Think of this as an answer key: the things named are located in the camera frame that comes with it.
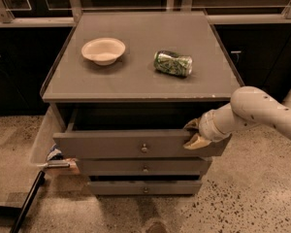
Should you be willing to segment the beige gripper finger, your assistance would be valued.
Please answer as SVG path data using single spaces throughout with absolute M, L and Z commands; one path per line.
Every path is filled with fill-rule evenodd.
M 186 142 L 183 147 L 187 150 L 196 150 L 200 148 L 204 148 L 210 144 L 210 140 L 204 138 L 199 133 L 196 133 L 192 136 L 192 138 Z
M 188 121 L 183 128 L 187 131 L 192 131 L 192 132 L 198 132 L 199 131 L 199 125 L 200 125 L 201 119 L 198 118 L 193 118 L 190 121 Z

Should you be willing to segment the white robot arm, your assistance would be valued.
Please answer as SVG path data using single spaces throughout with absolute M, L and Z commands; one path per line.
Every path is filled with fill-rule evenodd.
M 257 87 L 243 86 L 232 94 L 228 104 L 185 124 L 185 129 L 195 129 L 197 133 L 183 147 L 187 150 L 204 148 L 228 138 L 234 131 L 258 124 L 275 129 L 291 141 L 291 108 Z

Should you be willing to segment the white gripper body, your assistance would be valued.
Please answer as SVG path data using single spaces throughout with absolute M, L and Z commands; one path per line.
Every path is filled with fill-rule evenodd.
M 215 110 L 210 110 L 201 116 L 199 133 L 205 139 L 212 142 L 220 142 L 230 136 L 230 133 L 222 133 L 215 124 Z

